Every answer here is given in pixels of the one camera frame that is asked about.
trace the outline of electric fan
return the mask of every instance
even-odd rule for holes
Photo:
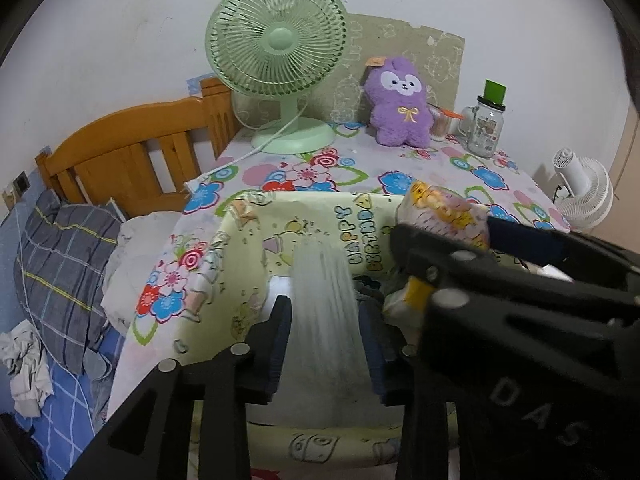
[[[556,205],[571,227],[582,231],[602,222],[613,204],[613,186],[604,166],[563,148],[554,155],[554,168],[569,190],[570,196]]]
[[[280,119],[254,134],[254,148],[305,153],[334,140],[326,123],[299,117],[298,97],[340,60],[346,19],[340,0],[223,0],[213,12],[206,51],[218,78],[242,94],[280,101]]]

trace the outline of small white fan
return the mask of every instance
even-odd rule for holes
[[[571,227],[583,231],[602,222],[613,204],[613,186],[605,167],[563,148],[554,155],[554,169],[569,190],[570,196],[556,205]]]

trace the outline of fan base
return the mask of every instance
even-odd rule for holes
[[[281,121],[273,121],[254,134],[251,145],[258,148],[269,140],[280,129]],[[289,134],[273,139],[262,151],[278,155],[308,153],[328,146],[335,139],[334,129],[324,121],[300,117],[298,127]]]

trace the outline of fan center cap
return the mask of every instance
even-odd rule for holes
[[[290,28],[277,27],[267,35],[267,42],[273,50],[287,50],[294,42],[294,35]]]

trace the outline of wooden bed frame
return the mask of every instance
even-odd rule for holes
[[[71,203],[101,205],[113,197],[133,217],[182,211],[184,183],[200,175],[188,130],[206,127],[215,158],[240,129],[231,90],[219,79],[201,81],[202,98],[126,108],[104,116],[65,139],[36,164],[45,185]],[[145,142],[157,139],[176,192],[163,193]]]

